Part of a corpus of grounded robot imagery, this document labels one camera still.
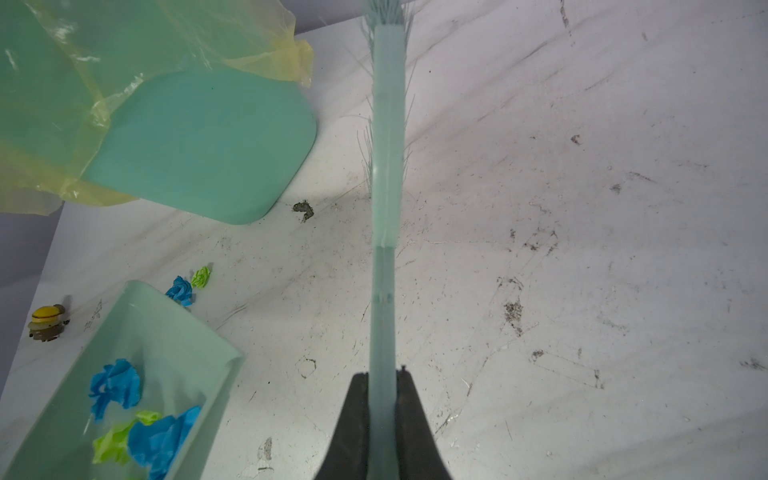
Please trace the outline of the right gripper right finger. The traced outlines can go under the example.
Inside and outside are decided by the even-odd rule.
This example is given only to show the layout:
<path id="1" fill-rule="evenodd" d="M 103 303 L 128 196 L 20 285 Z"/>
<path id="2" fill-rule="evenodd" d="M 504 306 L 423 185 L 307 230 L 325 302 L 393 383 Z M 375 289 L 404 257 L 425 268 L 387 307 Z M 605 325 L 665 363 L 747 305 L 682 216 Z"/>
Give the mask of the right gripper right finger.
<path id="1" fill-rule="evenodd" d="M 452 479 L 439 454 L 413 377 L 405 367 L 397 371 L 395 438 L 400 479 Z"/>

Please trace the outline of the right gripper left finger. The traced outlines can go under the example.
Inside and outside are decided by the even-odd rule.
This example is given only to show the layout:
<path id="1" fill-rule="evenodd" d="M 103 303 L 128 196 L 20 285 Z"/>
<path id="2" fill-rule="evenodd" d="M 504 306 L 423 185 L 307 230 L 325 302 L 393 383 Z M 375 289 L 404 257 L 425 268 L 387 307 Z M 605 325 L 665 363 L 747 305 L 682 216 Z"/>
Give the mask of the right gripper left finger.
<path id="1" fill-rule="evenodd" d="M 315 480 L 366 480 L 370 442 L 368 374 L 349 384 L 325 458 Z"/>

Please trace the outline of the green plastic dustpan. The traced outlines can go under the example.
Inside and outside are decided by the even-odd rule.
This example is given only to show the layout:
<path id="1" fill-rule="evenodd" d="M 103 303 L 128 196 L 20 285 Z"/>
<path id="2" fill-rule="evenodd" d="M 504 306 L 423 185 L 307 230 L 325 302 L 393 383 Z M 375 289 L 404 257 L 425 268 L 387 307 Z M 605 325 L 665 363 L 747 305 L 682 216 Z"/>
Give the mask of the green plastic dustpan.
<path id="1" fill-rule="evenodd" d="M 201 413 L 167 479 L 202 476 L 243 354 L 205 322 L 152 286 L 129 282 L 103 318 L 74 314 L 62 335 L 22 337 L 1 400 L 1 475 L 5 479 L 148 479 L 143 469 L 93 465 L 91 442 L 129 411 L 108 407 L 91 419 L 93 375 L 128 360 L 142 385 L 140 410 Z"/>

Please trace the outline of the green hand brush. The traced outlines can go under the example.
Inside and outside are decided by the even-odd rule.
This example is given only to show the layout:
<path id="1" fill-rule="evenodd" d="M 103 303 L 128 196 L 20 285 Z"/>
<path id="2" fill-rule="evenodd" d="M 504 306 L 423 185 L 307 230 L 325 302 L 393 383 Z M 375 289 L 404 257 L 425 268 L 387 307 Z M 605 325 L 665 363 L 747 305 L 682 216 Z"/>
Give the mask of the green hand brush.
<path id="1" fill-rule="evenodd" d="M 404 174 L 406 50 L 410 21 L 400 1 L 367 1 L 365 8 L 373 80 L 369 132 L 373 274 L 367 477 L 397 479 L 395 250 Z"/>

